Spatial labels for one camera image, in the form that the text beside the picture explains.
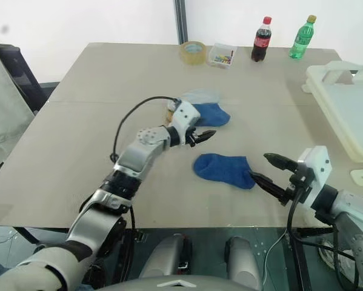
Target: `white plastic tray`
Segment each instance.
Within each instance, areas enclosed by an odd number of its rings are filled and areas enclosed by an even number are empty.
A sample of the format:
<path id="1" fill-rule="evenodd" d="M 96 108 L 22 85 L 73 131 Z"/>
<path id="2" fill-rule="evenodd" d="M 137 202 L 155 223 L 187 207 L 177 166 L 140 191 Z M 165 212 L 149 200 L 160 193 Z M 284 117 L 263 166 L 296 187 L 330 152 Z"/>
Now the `white plastic tray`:
<path id="1" fill-rule="evenodd" d="M 348 84 L 339 83 L 342 74 L 358 72 Z M 363 65 L 332 61 L 307 69 L 303 90 L 312 93 L 349 157 L 363 162 Z"/>

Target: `office chair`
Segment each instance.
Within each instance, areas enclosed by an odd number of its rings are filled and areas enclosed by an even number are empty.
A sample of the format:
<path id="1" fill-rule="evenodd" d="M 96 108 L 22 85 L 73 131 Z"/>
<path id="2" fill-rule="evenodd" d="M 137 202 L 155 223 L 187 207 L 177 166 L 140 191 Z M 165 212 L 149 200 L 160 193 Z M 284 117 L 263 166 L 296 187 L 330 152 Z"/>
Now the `office chair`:
<path id="1" fill-rule="evenodd" d="M 0 60 L 33 113 L 37 113 L 48 100 L 19 47 L 11 44 L 0 44 Z"/>

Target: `black cable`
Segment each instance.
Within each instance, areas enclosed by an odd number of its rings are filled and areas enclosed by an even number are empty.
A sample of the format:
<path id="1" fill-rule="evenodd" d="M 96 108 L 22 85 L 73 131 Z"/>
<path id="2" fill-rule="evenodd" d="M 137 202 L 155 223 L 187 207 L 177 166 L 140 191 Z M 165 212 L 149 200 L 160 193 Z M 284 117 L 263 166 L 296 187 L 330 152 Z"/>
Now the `black cable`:
<path id="1" fill-rule="evenodd" d="M 156 100 L 156 99 L 166 99 L 166 100 L 172 100 L 172 101 L 177 101 L 176 98 L 172 98 L 172 97 L 166 97 L 166 96 L 154 96 L 154 97 L 150 97 L 147 98 L 143 101 L 141 101 L 140 103 L 138 103 L 137 105 L 135 105 L 126 115 L 125 117 L 122 118 L 121 122 L 119 123 L 118 129 L 116 131 L 115 134 L 115 138 L 114 138 L 114 145 L 113 145 L 113 151 L 112 154 L 110 155 L 110 159 L 112 162 L 116 162 L 116 160 L 119 158 L 119 156 L 116 154 L 116 142 L 118 140 L 118 136 L 119 136 L 119 132 L 121 131 L 121 127 L 123 125 L 123 123 L 125 122 L 125 120 L 141 105 L 143 105 L 144 103 L 151 101 L 151 100 Z"/>
<path id="2" fill-rule="evenodd" d="M 297 241 L 300 244 L 303 244 L 305 246 L 319 247 L 320 249 L 325 249 L 325 250 L 329 250 L 331 252 L 334 252 L 335 250 L 332 247 L 323 246 L 322 244 L 315 244 L 313 242 L 303 241 L 302 239 L 299 239 L 293 233 L 293 229 L 291 228 L 291 225 L 292 225 L 292 222 L 293 222 L 293 215 L 295 214 L 296 207 L 297 207 L 303 193 L 304 193 L 303 189 L 299 190 L 299 192 L 297 193 L 297 195 L 293 199 L 293 202 L 292 202 L 292 204 L 290 206 L 290 210 L 289 210 L 289 214 L 288 214 L 288 220 L 287 220 L 287 228 L 288 228 L 288 233 L 289 233 L 290 237 L 293 238 L 295 241 Z M 346 253 L 344 253 L 344 252 L 342 252 L 340 250 L 338 250 L 337 252 L 338 252 L 339 255 L 345 256 L 348 259 L 355 260 L 353 256 L 348 255 L 348 254 L 346 254 Z"/>
<path id="3" fill-rule="evenodd" d="M 358 270 L 356 263 L 355 263 L 355 278 L 353 281 L 353 285 L 355 287 L 354 290 L 357 290 L 359 288 L 359 270 Z"/>
<path id="4" fill-rule="evenodd" d="M 133 211 L 133 207 L 130 207 L 130 217 L 132 220 L 132 233 L 130 234 L 130 247 L 128 250 L 128 265 L 126 267 L 125 273 L 124 273 L 124 277 L 123 277 L 123 281 L 126 281 L 128 279 L 128 276 L 130 274 L 130 270 L 132 269 L 132 264 L 133 264 L 133 258 L 134 258 L 134 241 L 135 241 L 135 217 L 134 217 L 134 211 Z"/>
<path id="5" fill-rule="evenodd" d="M 335 273 L 336 273 L 336 278 L 338 279 L 339 285 L 340 287 L 344 290 L 344 291 L 355 291 L 356 287 L 353 286 L 353 288 L 347 288 L 344 283 L 343 280 L 341 278 L 341 272 L 340 272 L 340 264 L 339 264 L 339 255 L 338 255 L 338 250 L 339 250 L 339 232 L 338 229 L 336 227 L 336 225 L 332 225 L 333 227 L 333 267 L 335 268 Z"/>
<path id="6" fill-rule="evenodd" d="M 125 277 L 127 263 L 129 260 L 130 254 L 130 240 L 128 240 L 128 236 L 124 235 L 124 242 L 121 244 L 119 248 L 119 255 L 118 255 L 118 266 L 115 268 L 115 273 L 112 278 L 112 284 L 117 284 L 123 282 L 123 278 Z"/>
<path id="7" fill-rule="evenodd" d="M 144 103 L 151 101 L 151 100 L 156 100 L 156 99 L 165 99 L 165 100 L 171 100 L 171 101 L 177 101 L 176 98 L 172 98 L 172 97 L 166 97 L 166 96 L 154 96 L 154 97 L 150 97 L 147 98 L 143 101 L 141 101 L 140 103 L 138 103 L 137 105 L 135 105 L 121 120 L 121 122 L 118 125 L 118 129 L 116 131 L 115 137 L 114 137 L 114 144 L 113 144 L 113 151 L 112 154 L 110 155 L 110 159 L 112 162 L 116 162 L 116 160 L 119 158 L 119 155 L 116 154 L 116 143 L 118 141 L 118 136 L 119 136 L 119 132 L 121 131 L 121 127 L 123 125 L 123 123 L 126 121 L 126 119 L 141 105 L 143 105 Z M 119 282 L 123 282 L 125 281 L 129 274 L 130 274 L 130 269 L 132 267 L 132 263 L 133 263 L 133 257 L 134 257 L 134 240 L 135 240 L 135 217 L 134 217 L 134 211 L 133 211 L 133 207 L 130 207 L 130 216 L 132 219 L 132 232 L 130 235 L 130 242 L 129 242 L 129 247 L 126 251 L 126 256 L 124 258 L 124 265 L 123 265 L 123 269 L 121 272 L 121 277 L 119 279 Z"/>

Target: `table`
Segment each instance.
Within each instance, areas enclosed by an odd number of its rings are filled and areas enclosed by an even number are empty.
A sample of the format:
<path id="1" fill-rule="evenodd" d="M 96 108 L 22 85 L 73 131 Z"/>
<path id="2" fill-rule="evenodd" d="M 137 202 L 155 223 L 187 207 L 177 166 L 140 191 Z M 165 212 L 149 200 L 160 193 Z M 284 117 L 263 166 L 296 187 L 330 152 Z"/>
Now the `table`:
<path id="1" fill-rule="evenodd" d="M 197 177 L 191 165 L 209 152 L 245 155 L 254 171 L 286 187 L 289 174 L 262 154 L 296 159 L 306 147 L 326 145 L 334 168 L 328 183 L 363 195 L 349 177 L 363 164 L 350 161 L 312 95 L 301 90 L 306 68 L 339 59 L 335 51 L 309 49 L 293 60 L 287 48 L 269 48 L 265 61 L 254 63 L 251 48 L 240 47 L 228 70 L 186 65 L 178 53 L 177 45 L 89 44 L 1 169 L 0 225 L 70 227 L 112 169 L 108 156 L 125 113 L 144 98 L 197 88 L 219 90 L 231 120 L 209 141 L 158 158 L 135 198 L 137 227 L 285 225 L 288 207 L 258 186 L 245 191 Z M 164 120 L 165 102 L 139 109 L 122 128 L 118 151 L 139 129 Z M 299 207 L 293 226 L 323 226 L 312 216 Z"/>

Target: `black wire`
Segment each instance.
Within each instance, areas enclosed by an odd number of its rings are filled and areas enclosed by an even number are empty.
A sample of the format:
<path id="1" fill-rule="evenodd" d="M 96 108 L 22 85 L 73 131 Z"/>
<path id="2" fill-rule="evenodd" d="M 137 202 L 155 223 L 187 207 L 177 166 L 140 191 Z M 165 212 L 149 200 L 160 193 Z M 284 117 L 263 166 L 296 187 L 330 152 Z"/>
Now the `black wire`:
<path id="1" fill-rule="evenodd" d="M 132 233 L 130 234 L 130 247 L 128 250 L 129 252 L 128 252 L 128 261 L 127 261 L 128 265 L 126 267 L 124 277 L 122 279 L 123 281 L 126 281 L 128 279 L 130 270 L 132 269 L 133 258 L 134 258 L 135 217 L 134 217 L 133 207 L 130 207 L 130 217 L 131 217 L 131 221 L 132 221 Z"/>
<path id="2" fill-rule="evenodd" d="M 116 154 L 116 142 L 118 140 L 118 136 L 119 136 L 119 132 L 121 131 L 121 127 L 123 125 L 123 123 L 125 122 L 125 120 L 141 105 L 143 105 L 144 103 L 151 101 L 151 100 L 156 100 L 156 99 L 166 99 L 166 100 L 172 100 L 172 101 L 177 101 L 177 99 L 172 98 L 172 97 L 166 97 L 166 96 L 154 96 L 154 97 L 150 97 L 147 98 L 143 101 L 141 101 L 140 103 L 138 103 L 137 105 L 135 105 L 126 115 L 125 117 L 122 118 L 121 122 L 119 123 L 118 129 L 116 131 L 115 134 L 115 138 L 114 138 L 114 144 L 113 144 L 113 151 L 112 154 L 110 155 L 110 159 L 112 162 L 116 162 L 116 160 L 119 158 L 119 156 Z"/>
<path id="3" fill-rule="evenodd" d="M 340 272 L 340 264 L 339 264 L 339 255 L 338 255 L 338 250 L 339 250 L 339 232 L 338 229 L 336 227 L 336 225 L 332 225 L 333 228 L 333 267 L 335 267 L 335 273 L 336 273 L 336 278 L 338 279 L 339 285 L 340 287 L 344 290 L 344 291 L 355 291 L 356 290 L 356 286 L 354 285 L 352 288 L 348 288 L 344 285 L 343 280 L 341 278 L 341 272 Z"/>
<path id="4" fill-rule="evenodd" d="M 141 101 L 140 103 L 138 103 L 137 105 L 135 105 L 121 120 L 121 122 L 118 125 L 118 129 L 116 131 L 115 137 L 114 137 L 114 144 L 113 144 L 113 151 L 112 154 L 110 155 L 110 159 L 112 162 L 116 162 L 116 160 L 119 158 L 119 155 L 116 154 L 116 143 L 118 141 L 118 136 L 119 136 L 119 132 L 121 131 L 121 127 L 123 125 L 123 123 L 126 121 L 126 119 L 141 105 L 143 105 L 144 103 L 151 101 L 151 100 L 156 100 L 156 99 L 165 99 L 165 100 L 171 100 L 171 101 L 177 101 L 176 98 L 172 98 L 172 97 L 166 97 L 166 96 L 154 96 L 154 97 L 150 97 L 147 98 L 143 101 Z M 126 256 L 124 258 L 124 265 L 123 265 L 123 269 L 121 272 L 121 277 L 120 277 L 120 282 L 125 281 L 129 274 L 130 274 L 130 269 L 132 267 L 132 263 L 133 263 L 133 257 L 134 257 L 134 240 L 135 240 L 135 217 L 134 217 L 134 210 L 133 207 L 130 207 L 130 216 L 132 218 L 132 233 L 130 235 L 130 242 L 129 242 L 129 248 L 126 251 Z"/>
<path id="5" fill-rule="evenodd" d="M 303 195 L 304 190 L 301 189 L 299 190 L 299 192 L 297 193 L 297 195 L 295 196 L 295 198 L 293 199 L 293 202 L 290 206 L 290 210 L 289 210 L 289 214 L 288 214 L 288 220 L 287 220 L 287 229 L 288 229 L 288 233 L 290 235 L 291 238 L 293 238 L 295 241 L 299 242 L 300 244 L 303 244 L 305 246 L 311 246 L 311 247 L 319 247 L 320 249 L 325 249 L 325 250 L 329 250 L 331 252 L 334 252 L 334 248 L 332 247 L 328 247 L 328 246 L 323 246 L 322 244 L 315 244 L 313 242 L 308 242 L 308 241 L 303 241 L 302 239 L 299 239 L 294 233 L 293 233 L 293 229 L 291 227 L 292 222 L 293 222 L 293 215 L 295 214 L 295 210 L 296 207 L 298 205 L 298 202 L 301 199 L 301 196 Z M 352 259 L 355 260 L 353 256 L 348 255 L 340 250 L 337 251 L 339 255 L 345 256 L 348 259 Z"/>
<path id="6" fill-rule="evenodd" d="M 355 263 L 355 278 L 353 280 L 354 290 L 357 290 L 359 288 L 359 270 Z"/>

